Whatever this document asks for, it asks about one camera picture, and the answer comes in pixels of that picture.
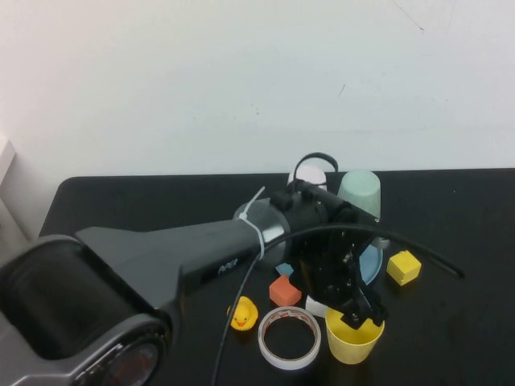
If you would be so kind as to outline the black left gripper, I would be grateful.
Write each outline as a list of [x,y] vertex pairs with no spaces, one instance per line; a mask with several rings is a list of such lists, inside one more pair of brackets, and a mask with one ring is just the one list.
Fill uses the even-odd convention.
[[353,330],[367,319],[381,326],[388,311],[365,284],[359,259],[372,241],[372,229],[306,228],[298,238],[303,289],[317,302],[342,312],[340,320]]

